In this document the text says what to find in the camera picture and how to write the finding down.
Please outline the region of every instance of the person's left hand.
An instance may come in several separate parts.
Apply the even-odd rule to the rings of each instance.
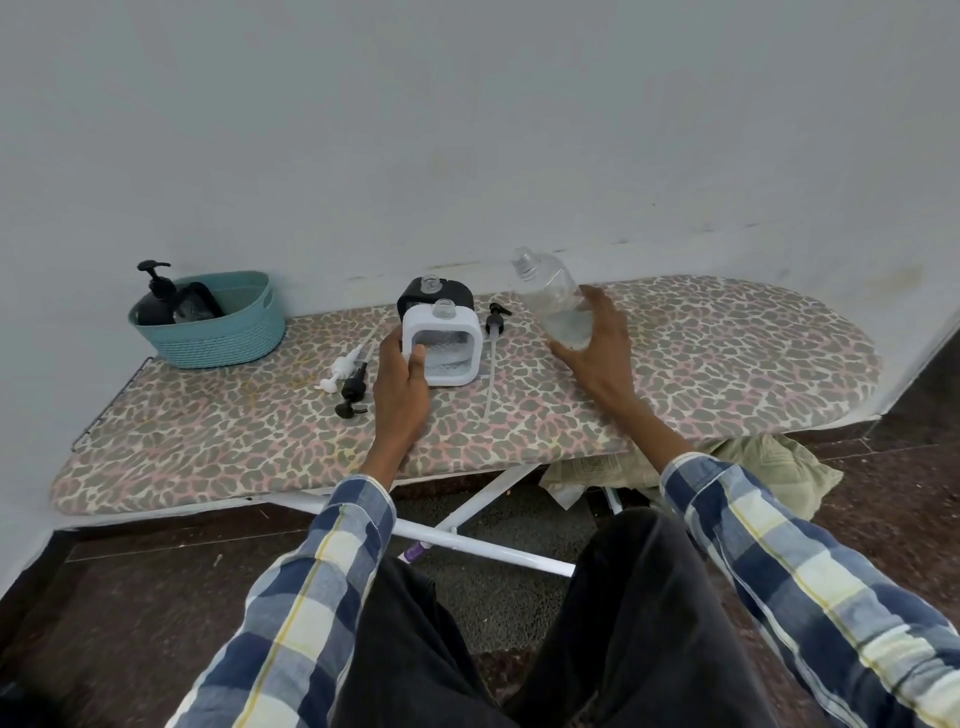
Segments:
[[[409,363],[400,351],[401,327],[380,344],[380,371],[373,383],[376,439],[361,473],[372,475],[390,488],[396,469],[423,433],[430,414],[430,394],[423,377],[426,350],[417,344]]]

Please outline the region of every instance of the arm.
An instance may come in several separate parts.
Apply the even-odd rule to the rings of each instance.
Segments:
[[[310,525],[306,540],[253,584],[240,629],[213,658],[168,728],[325,727],[343,685],[360,610],[396,523],[387,492],[430,411],[423,347],[380,347],[376,439]]]
[[[821,708],[850,726],[960,726],[960,637],[947,619],[662,423],[634,393],[623,314],[583,288],[589,347],[551,350],[662,473],[667,502]]]

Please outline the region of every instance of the hand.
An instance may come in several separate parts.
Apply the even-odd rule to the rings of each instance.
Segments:
[[[573,371],[597,407],[619,420],[624,412],[639,403],[634,391],[627,317],[601,289],[582,285],[580,290],[593,309],[589,346],[576,352],[551,339],[550,351]]]
[[[390,489],[404,455],[417,442],[430,414],[430,394],[423,377],[426,349],[417,344],[409,363],[400,352],[401,327],[380,344],[380,371],[373,383],[376,439],[361,473]]]

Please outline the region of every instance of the teal basket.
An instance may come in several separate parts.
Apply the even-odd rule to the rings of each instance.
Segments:
[[[179,287],[193,281],[210,289],[224,309],[224,316],[142,327],[134,318],[136,306],[127,315],[133,327],[154,345],[163,359],[180,369],[204,369],[243,364],[276,349],[287,323],[267,274],[257,271],[211,273],[178,279],[175,283]]]

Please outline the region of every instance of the plastic bottle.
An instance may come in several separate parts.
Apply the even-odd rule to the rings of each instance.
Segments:
[[[571,349],[585,349],[593,333],[593,313],[566,266],[555,255],[517,248],[516,292],[551,338]]]

